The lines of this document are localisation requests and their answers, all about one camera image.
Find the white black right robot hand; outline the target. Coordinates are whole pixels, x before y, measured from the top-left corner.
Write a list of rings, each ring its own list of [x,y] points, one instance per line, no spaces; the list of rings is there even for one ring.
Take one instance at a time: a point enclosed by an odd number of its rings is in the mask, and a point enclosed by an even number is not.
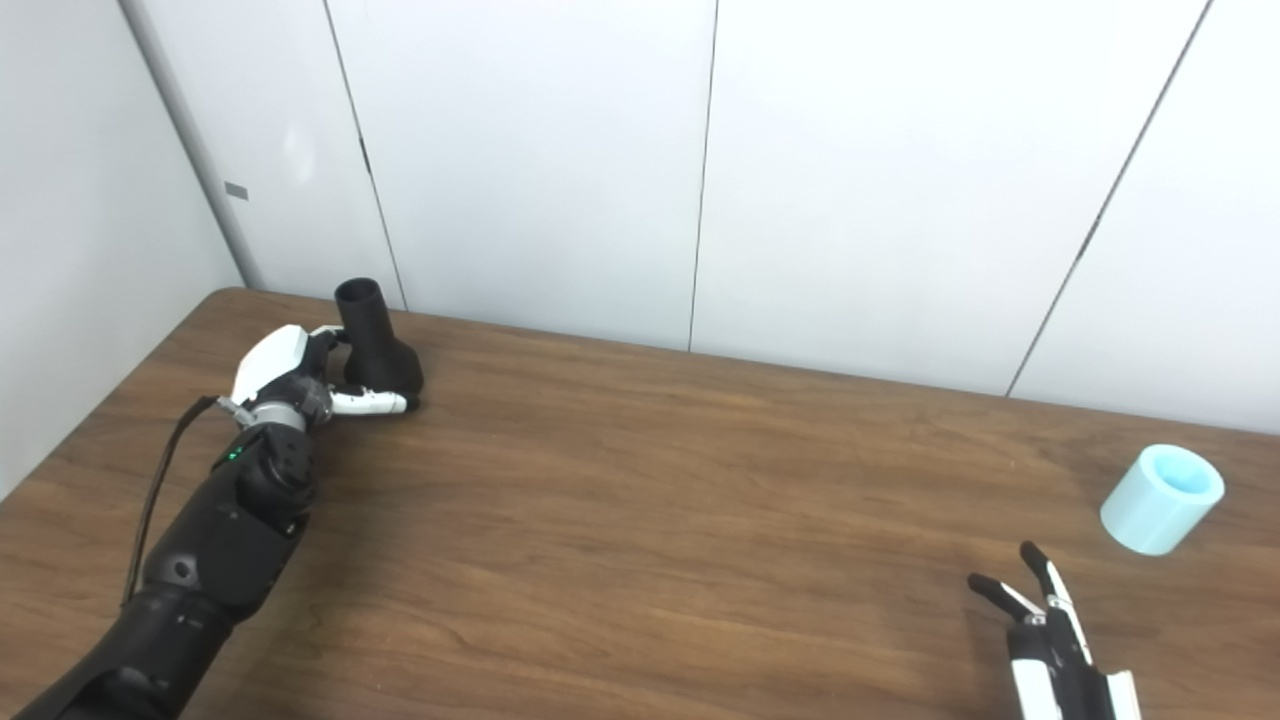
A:
[[[972,592],[1007,614],[1006,646],[1023,719],[1140,719],[1133,673],[1102,673],[1056,565],[1038,544],[1020,544],[1021,561],[1044,597],[1036,603],[1011,585],[973,573]]]

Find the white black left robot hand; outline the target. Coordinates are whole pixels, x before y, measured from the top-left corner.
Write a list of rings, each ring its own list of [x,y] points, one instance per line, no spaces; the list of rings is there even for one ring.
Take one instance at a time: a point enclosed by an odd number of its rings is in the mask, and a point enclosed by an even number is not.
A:
[[[416,395],[332,383],[329,355],[351,343],[340,325],[315,331],[283,325],[241,359],[230,396],[218,398],[218,406],[242,430],[278,424],[303,433],[334,416],[389,416],[420,409]]]

